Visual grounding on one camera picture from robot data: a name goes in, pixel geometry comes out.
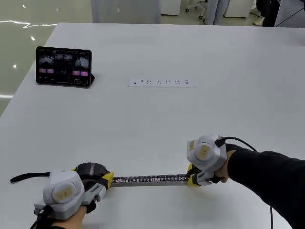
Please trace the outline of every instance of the black strap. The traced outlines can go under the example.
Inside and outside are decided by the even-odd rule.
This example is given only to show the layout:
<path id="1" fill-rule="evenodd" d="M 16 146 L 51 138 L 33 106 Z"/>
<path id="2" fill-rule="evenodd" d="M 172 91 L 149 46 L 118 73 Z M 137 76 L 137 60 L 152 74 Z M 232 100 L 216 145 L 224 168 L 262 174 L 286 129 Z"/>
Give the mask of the black strap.
<path id="1" fill-rule="evenodd" d="M 50 176 L 50 172 L 48 173 L 25 173 L 25 174 L 21 174 L 19 176 L 13 177 L 10 182 L 11 183 L 15 183 L 18 181 L 22 181 L 22 180 L 26 180 L 32 177 L 49 177 Z"/>

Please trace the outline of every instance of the black cable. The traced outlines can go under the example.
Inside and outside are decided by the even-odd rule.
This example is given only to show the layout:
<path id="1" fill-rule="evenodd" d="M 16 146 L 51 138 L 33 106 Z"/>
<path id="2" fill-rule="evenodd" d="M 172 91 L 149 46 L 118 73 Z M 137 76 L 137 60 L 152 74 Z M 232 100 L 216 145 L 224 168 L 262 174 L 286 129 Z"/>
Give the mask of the black cable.
<path id="1" fill-rule="evenodd" d="M 22 180 L 26 180 L 32 177 L 49 177 L 50 173 L 25 173 L 25 174 L 21 174 L 19 176 L 13 177 L 10 182 L 11 183 L 15 183 L 18 181 L 22 181 Z"/>
<path id="2" fill-rule="evenodd" d="M 246 143 L 244 140 L 242 140 L 242 139 L 240 139 L 240 138 L 237 138 L 237 137 L 222 137 L 222 138 L 220 138 L 220 139 L 217 139 L 216 141 L 215 141 L 215 144 L 217 145 L 218 143 L 219 144 L 225 144 L 225 141 L 227 140 L 227 139 L 232 139 L 232 140 L 236 140 L 236 141 L 239 141 L 239 142 L 241 142 L 241 143 L 244 143 L 246 146 L 248 146 L 250 149 L 252 149 L 253 151 L 255 151 L 255 152 L 257 152 L 257 150 L 254 148 L 254 147 L 252 147 L 250 144 L 248 144 L 248 143 Z M 271 221 L 271 229 L 273 229 L 273 212 L 272 212 L 272 207 L 270 206 L 270 221 Z"/>
<path id="3" fill-rule="evenodd" d="M 282 21 L 281 23 L 277 24 L 275 27 L 281 25 L 282 23 L 284 23 L 285 21 L 287 21 L 288 19 L 292 18 L 293 16 L 295 16 L 298 12 L 300 12 L 301 10 L 305 10 L 305 8 L 301 8 L 300 10 L 298 10 L 297 12 L 295 12 L 293 15 L 289 16 L 288 18 L 286 18 L 284 21 Z"/>
<path id="4" fill-rule="evenodd" d="M 240 139 L 240 138 L 238 138 L 238 137 L 223 137 L 223 138 L 221 138 L 220 140 L 221 140 L 221 141 L 226 141 L 227 139 L 233 139 L 233 140 L 242 142 L 242 143 L 244 143 L 246 146 L 248 146 L 250 149 L 252 149 L 253 151 L 257 152 L 257 150 L 254 149 L 254 147 L 252 147 L 250 144 L 246 143 L 244 140 L 242 140 L 242 139 Z"/>
<path id="5" fill-rule="evenodd" d="M 38 220 L 36 220 L 36 221 L 33 223 L 33 225 L 30 227 L 30 229 L 34 229 L 34 228 L 36 227 L 36 225 L 37 225 L 37 222 L 38 222 Z"/>

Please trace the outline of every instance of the person's leg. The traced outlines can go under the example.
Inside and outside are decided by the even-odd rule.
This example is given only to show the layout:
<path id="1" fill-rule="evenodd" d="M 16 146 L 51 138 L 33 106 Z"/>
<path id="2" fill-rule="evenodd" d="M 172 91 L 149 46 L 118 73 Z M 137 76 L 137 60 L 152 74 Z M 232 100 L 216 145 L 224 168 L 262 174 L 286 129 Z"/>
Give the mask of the person's leg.
<path id="1" fill-rule="evenodd" d="M 208 0 L 208 10 L 204 23 L 206 25 L 213 25 L 215 20 L 215 14 L 217 10 L 218 0 Z"/>
<path id="2" fill-rule="evenodd" d="M 263 22 L 264 27 L 274 27 L 280 4 L 277 0 L 271 0 L 268 12 Z"/>
<path id="3" fill-rule="evenodd" d="M 262 1 L 264 1 L 264 0 L 256 0 L 256 8 L 258 11 L 261 11 L 261 9 L 262 9 Z"/>
<path id="4" fill-rule="evenodd" d="M 218 5 L 215 14 L 214 25 L 219 25 L 224 16 L 224 12 L 228 7 L 229 0 L 218 0 Z"/>
<path id="5" fill-rule="evenodd" d="M 269 8 L 270 0 L 258 0 L 256 2 L 256 8 L 260 11 L 263 17 L 266 16 Z"/>

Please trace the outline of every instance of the power strip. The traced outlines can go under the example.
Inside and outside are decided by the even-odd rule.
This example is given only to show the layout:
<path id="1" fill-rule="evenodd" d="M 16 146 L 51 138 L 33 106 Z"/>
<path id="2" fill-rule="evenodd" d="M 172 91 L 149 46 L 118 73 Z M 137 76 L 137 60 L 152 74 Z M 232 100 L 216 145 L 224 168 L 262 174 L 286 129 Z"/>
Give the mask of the power strip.
<path id="1" fill-rule="evenodd" d="M 196 87 L 191 80 L 130 80 L 129 87 Z"/>

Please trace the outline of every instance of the white cabinet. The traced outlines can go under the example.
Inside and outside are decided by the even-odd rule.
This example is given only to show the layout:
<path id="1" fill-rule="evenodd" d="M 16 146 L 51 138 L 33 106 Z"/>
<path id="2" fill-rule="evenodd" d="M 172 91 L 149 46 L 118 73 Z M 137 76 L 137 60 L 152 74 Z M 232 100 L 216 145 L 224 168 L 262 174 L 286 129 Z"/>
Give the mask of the white cabinet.
<path id="1" fill-rule="evenodd" d="M 181 0 L 160 0 L 161 14 L 178 15 L 180 13 Z"/>
<path id="2" fill-rule="evenodd" d="M 230 0 L 225 17 L 247 18 L 251 10 L 253 0 Z"/>

